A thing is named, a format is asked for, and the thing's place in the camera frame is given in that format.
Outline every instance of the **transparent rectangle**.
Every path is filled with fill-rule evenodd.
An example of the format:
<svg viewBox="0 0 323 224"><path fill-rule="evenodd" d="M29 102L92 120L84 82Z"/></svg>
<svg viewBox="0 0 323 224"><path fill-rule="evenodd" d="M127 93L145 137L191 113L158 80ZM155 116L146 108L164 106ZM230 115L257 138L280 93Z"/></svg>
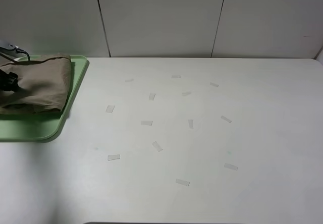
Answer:
<svg viewBox="0 0 323 224"><path fill-rule="evenodd" d="M193 120L188 120L188 126L190 129L193 129Z"/></svg>
<svg viewBox="0 0 323 224"><path fill-rule="evenodd" d="M141 124L145 126L152 126L152 121L141 121Z"/></svg>
<svg viewBox="0 0 323 224"><path fill-rule="evenodd" d="M150 93L149 94L149 100L154 100L155 99L155 93Z"/></svg>
<svg viewBox="0 0 323 224"><path fill-rule="evenodd" d="M227 122L231 123L231 120L230 120L230 119L228 119L228 118L226 118L226 117L224 117L224 116L221 116L221 119L223 119L223 120L225 120L225 121L227 121Z"/></svg>
<svg viewBox="0 0 323 224"><path fill-rule="evenodd" d="M218 87L219 86L218 84L215 84L215 83L210 83L210 85L212 85L214 87Z"/></svg>
<svg viewBox="0 0 323 224"><path fill-rule="evenodd" d="M114 109L115 109L114 105L108 105L105 112L106 113L112 113Z"/></svg>
<svg viewBox="0 0 323 224"><path fill-rule="evenodd" d="M189 95L189 94L191 94L191 93L192 93L191 91L183 92L183 93L182 93L182 96L186 96L186 95Z"/></svg>
<svg viewBox="0 0 323 224"><path fill-rule="evenodd" d="M234 165L228 164L228 163L225 163L224 167L227 167L228 169L231 169L231 170L238 170L237 166L234 166Z"/></svg>
<svg viewBox="0 0 323 224"><path fill-rule="evenodd" d="M120 159L120 154L117 154L117 155L109 155L107 157L107 160L108 161L111 161L111 160L117 160L117 159Z"/></svg>
<svg viewBox="0 0 323 224"><path fill-rule="evenodd" d="M180 180L180 179L176 179L176 183L180 184L180 185L185 185L185 186L189 186L190 182L185 181L185 180Z"/></svg>
<svg viewBox="0 0 323 224"><path fill-rule="evenodd" d="M152 145L154 146L154 148L156 148L158 152L163 150L162 147L156 141L153 142Z"/></svg>

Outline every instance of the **light green tray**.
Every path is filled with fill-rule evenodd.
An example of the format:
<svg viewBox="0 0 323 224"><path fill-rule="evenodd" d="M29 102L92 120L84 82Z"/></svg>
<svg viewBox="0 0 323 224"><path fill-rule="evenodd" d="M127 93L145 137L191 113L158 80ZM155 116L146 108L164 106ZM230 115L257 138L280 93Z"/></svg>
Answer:
<svg viewBox="0 0 323 224"><path fill-rule="evenodd" d="M1 142L50 141L60 134L89 64L84 56L71 56L71 59L73 85L63 111L36 115L0 115Z"/></svg>

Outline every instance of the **beige cloth bag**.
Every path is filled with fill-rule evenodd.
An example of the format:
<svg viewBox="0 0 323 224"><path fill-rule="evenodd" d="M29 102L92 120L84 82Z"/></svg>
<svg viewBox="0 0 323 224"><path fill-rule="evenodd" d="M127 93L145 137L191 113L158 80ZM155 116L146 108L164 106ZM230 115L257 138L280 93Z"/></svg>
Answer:
<svg viewBox="0 0 323 224"><path fill-rule="evenodd" d="M30 62L2 63L0 69L19 76L17 92L0 91L0 114L62 111L71 84L71 57L41 56Z"/></svg>

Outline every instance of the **small rectangular piece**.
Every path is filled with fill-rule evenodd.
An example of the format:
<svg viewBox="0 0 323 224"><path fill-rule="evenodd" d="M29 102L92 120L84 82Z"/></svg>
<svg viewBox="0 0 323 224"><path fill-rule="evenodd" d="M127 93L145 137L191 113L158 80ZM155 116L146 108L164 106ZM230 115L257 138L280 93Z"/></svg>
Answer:
<svg viewBox="0 0 323 224"><path fill-rule="evenodd" d="M152 145L154 146L154 148L156 148L158 152L163 150L162 147L156 141L154 141Z"/></svg>
<svg viewBox="0 0 323 224"><path fill-rule="evenodd" d="M142 125L152 126L152 121L141 121Z"/></svg>
<svg viewBox="0 0 323 224"><path fill-rule="evenodd" d="M189 94L191 94L191 93L192 93L191 91L183 92L183 93L182 93L182 96L186 96L186 95L189 95Z"/></svg>
<svg viewBox="0 0 323 224"><path fill-rule="evenodd" d="M215 83L210 83L210 85L212 85L214 87L218 87L219 86L218 84L215 84Z"/></svg>
<svg viewBox="0 0 323 224"><path fill-rule="evenodd" d="M227 121L227 122L231 123L231 120L230 120L230 119L228 119L228 118L226 118L226 117L224 117L224 116L221 116L221 119L223 119L223 120L225 120L225 121Z"/></svg>
<svg viewBox="0 0 323 224"><path fill-rule="evenodd" d="M114 109L115 109L114 105L108 105L105 112L106 113L112 113Z"/></svg>
<svg viewBox="0 0 323 224"><path fill-rule="evenodd" d="M193 120L188 120L188 126L190 127L190 129L193 129Z"/></svg>
<svg viewBox="0 0 323 224"><path fill-rule="evenodd" d="M149 94L149 100L154 100L155 99L155 93L150 93Z"/></svg>
<svg viewBox="0 0 323 224"><path fill-rule="evenodd" d="M117 160L117 159L120 159L120 154L117 154L117 155L109 155L107 157L107 160L108 161L111 161L111 160Z"/></svg>
<svg viewBox="0 0 323 224"><path fill-rule="evenodd" d="M228 169L231 169L231 170L238 170L237 166L234 166L234 165L228 164L228 163L225 163L224 167L227 167Z"/></svg>
<svg viewBox="0 0 323 224"><path fill-rule="evenodd" d="M179 179L176 179L176 183L177 184L180 184L180 185L185 185L185 186L189 186L190 185L190 182L185 181L185 180L179 180Z"/></svg>

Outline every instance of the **table surface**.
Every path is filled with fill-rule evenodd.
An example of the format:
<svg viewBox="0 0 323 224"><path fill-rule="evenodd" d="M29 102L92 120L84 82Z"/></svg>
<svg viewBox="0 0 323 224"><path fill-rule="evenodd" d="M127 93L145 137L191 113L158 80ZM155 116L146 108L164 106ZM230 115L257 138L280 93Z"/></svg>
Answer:
<svg viewBox="0 0 323 224"><path fill-rule="evenodd" d="M57 139L0 143L0 223L321 223L319 62L89 61Z"/></svg>

